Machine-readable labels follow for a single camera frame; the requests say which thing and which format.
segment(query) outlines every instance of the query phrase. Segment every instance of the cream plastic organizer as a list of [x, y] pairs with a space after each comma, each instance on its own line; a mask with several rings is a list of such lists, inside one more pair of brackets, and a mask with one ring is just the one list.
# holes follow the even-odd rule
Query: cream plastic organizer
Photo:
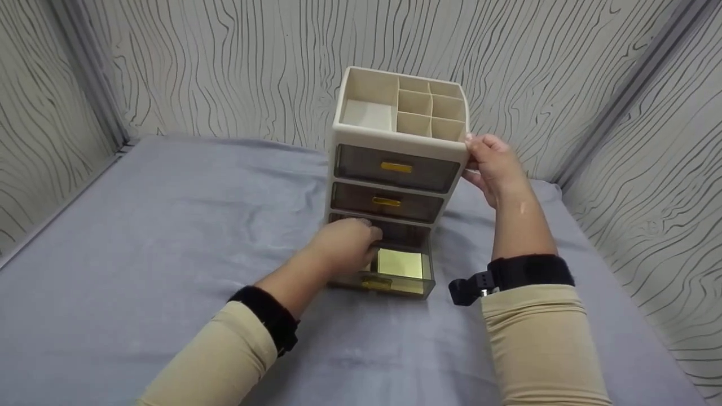
[[[335, 285], [428, 296], [435, 284], [431, 232], [469, 159], [463, 143], [468, 122], [466, 97], [456, 83], [346, 70], [329, 140], [325, 218], [371, 220], [384, 231], [379, 246], [419, 254], [419, 270], [382, 269], [399, 262], [381, 262], [380, 268], [377, 260]], [[414, 266], [415, 256], [396, 257]]]

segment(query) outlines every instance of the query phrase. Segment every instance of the bedsheet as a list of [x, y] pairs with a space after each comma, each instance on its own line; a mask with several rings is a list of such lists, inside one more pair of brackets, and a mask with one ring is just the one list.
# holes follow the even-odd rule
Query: bedsheet
[[[149, 137], [0, 271], [0, 404], [127, 405], [237, 289], [317, 230], [326, 157], [258, 140]], [[704, 405], [562, 204], [534, 182], [616, 405]], [[461, 181], [428, 300], [328, 289], [244, 405], [499, 405], [478, 306], [446, 285], [490, 259]]]

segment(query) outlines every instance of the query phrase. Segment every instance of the arm sleeve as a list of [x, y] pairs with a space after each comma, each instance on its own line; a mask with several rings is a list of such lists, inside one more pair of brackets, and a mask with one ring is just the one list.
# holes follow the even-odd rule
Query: arm sleeve
[[238, 406], [276, 360], [266, 327], [232, 301], [183, 348], [138, 399], [138, 406]]
[[569, 285], [482, 299], [504, 405], [611, 405], [586, 312]]

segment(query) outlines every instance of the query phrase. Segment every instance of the wood grain wallpaper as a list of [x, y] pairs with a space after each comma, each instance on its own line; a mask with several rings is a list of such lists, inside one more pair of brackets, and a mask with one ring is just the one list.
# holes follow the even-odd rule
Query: wood grain wallpaper
[[113, 154], [37, 1], [0, 1], [0, 255]]
[[664, 344], [722, 405], [722, 11], [678, 48], [565, 201]]
[[552, 179], [671, 0], [84, 0], [129, 134], [324, 150], [344, 69], [460, 82], [475, 132]]

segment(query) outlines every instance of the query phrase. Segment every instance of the drawer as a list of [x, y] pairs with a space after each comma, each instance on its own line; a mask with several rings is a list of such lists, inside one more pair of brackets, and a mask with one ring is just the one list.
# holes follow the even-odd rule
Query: drawer
[[[347, 216], [331, 213], [329, 222], [345, 217]], [[341, 288], [374, 290], [426, 299], [436, 284], [431, 260], [430, 229], [369, 220], [384, 232], [383, 240], [378, 244], [381, 248], [379, 255], [371, 261], [368, 268], [352, 274], [339, 275], [329, 284]], [[403, 264], [394, 261], [394, 257], [398, 259], [399, 254], [401, 258], [409, 254], [416, 256], [414, 275], [402, 272]]]
[[433, 223], [444, 200], [439, 197], [400, 193], [335, 182], [331, 208], [370, 215]]
[[337, 178], [446, 193], [459, 166], [458, 162], [339, 145], [334, 174]]
[[[329, 215], [329, 223], [344, 218], [353, 217], [331, 213]], [[372, 225], [383, 231], [383, 239], [375, 244], [389, 249], [416, 250], [421, 249], [425, 241], [431, 234], [431, 229], [418, 225], [407, 225], [401, 223], [393, 223], [390, 221], [381, 221], [368, 219]]]

